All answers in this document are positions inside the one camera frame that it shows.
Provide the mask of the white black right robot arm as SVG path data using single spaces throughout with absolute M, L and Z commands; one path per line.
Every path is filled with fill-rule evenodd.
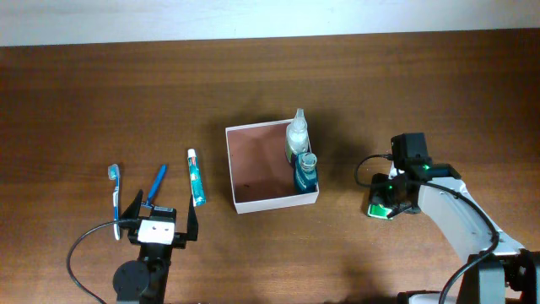
M 437 225 L 463 265 L 440 291 L 397 295 L 399 303 L 504 303 L 505 290 L 520 292 L 521 303 L 539 301 L 539 254 L 500 229 L 475 202 L 461 175 L 449 164 L 435 164 L 422 133 L 391 139 L 387 174 L 369 185 L 367 215 L 391 220 L 424 213 Z

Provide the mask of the teal mouthwash bottle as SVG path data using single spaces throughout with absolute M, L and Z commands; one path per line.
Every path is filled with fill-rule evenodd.
M 318 183 L 317 158 L 311 152 L 298 154 L 294 163 L 294 186 L 298 193 L 313 193 Z

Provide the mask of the clear soap pump bottle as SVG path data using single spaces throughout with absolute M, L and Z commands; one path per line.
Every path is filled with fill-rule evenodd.
M 305 112 L 298 108 L 297 112 L 286 127 L 285 154 L 291 166 L 294 166 L 298 155 L 305 153 L 309 149 L 308 124 L 305 119 Z

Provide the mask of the green white soap packet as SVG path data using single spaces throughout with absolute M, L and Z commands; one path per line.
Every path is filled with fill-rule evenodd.
M 388 215 L 392 212 L 392 209 L 388 209 L 382 204 L 370 204 L 368 206 L 366 214 L 370 218 L 376 218 L 380 220 L 390 220 Z

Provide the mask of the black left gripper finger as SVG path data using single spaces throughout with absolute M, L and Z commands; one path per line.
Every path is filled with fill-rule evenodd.
M 139 212 L 143 200 L 143 190 L 139 189 L 135 199 L 127 206 L 119 217 L 120 225 L 137 225 L 140 223 Z
M 189 242 L 196 242 L 198 238 L 198 220 L 193 203 L 193 196 L 190 197 L 189 210 L 186 222 L 186 239 Z

